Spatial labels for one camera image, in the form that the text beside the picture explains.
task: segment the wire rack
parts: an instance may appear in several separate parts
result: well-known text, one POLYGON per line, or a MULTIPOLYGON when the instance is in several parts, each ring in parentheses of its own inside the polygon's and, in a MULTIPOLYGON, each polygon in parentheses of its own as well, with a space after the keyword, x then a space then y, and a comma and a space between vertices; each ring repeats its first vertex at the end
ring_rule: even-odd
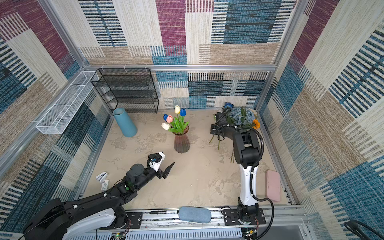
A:
POLYGON ((91 83, 110 109, 129 113, 157 113, 159 98, 147 68, 103 68, 91 83))
POLYGON ((62 134, 92 90, 90 80, 96 78, 98 75, 94 71, 81 72, 47 111, 36 128, 43 134, 62 134))

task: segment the orange flower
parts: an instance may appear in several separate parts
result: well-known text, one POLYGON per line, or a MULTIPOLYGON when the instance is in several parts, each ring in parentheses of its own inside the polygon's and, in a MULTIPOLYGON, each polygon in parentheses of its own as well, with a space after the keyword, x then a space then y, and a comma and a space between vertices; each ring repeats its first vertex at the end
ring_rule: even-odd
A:
POLYGON ((254 121, 253 121, 253 123, 255 124, 252 128, 254 128, 254 129, 259 129, 260 128, 260 123, 259 123, 259 121, 257 121, 257 119, 255 119, 254 121))

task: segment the glass vase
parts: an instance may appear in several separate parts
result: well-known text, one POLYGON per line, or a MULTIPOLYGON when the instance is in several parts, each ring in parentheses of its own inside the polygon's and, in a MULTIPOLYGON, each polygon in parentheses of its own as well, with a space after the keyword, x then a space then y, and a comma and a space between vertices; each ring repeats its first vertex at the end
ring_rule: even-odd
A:
POLYGON ((184 133, 173 133, 175 135, 175 150, 178 153, 185 153, 189 150, 190 143, 187 136, 189 126, 184 129, 184 133))

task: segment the beige tabletop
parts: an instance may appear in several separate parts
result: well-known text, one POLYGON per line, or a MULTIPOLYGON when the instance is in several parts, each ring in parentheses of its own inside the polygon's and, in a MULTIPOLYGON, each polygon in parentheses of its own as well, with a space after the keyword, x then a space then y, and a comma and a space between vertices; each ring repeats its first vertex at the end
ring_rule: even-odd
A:
MULTIPOLYGON (((109 187, 123 178, 133 164, 146 167, 147 156, 163 151, 166 155, 160 169, 164 170, 175 162, 167 179, 154 178, 140 191, 138 196, 124 205, 125 209, 178 208, 181 206, 218 207, 237 205, 240 194, 240 171, 238 164, 231 163, 233 151, 231 139, 220 142, 210 134, 217 109, 187 110, 185 120, 190 121, 188 137, 190 150, 177 153, 174 150, 174 135, 162 129, 163 114, 173 114, 172 110, 157 114, 129 114, 138 132, 134 137, 124 137, 113 122, 100 157, 96 163, 84 197, 101 192, 101 184, 96 176, 103 171, 108 173, 109 187)), ((275 170, 271 156, 265 147, 262 161, 257 170, 257 197, 265 197, 265 172, 275 170)), ((281 201, 287 204, 281 189, 281 201)))

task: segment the pink case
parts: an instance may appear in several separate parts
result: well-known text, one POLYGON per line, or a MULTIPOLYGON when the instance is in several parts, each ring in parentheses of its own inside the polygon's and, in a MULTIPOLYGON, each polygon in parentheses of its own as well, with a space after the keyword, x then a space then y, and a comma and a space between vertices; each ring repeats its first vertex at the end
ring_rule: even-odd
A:
POLYGON ((266 172, 266 197, 274 202, 280 202, 280 175, 278 172, 267 170, 266 172))

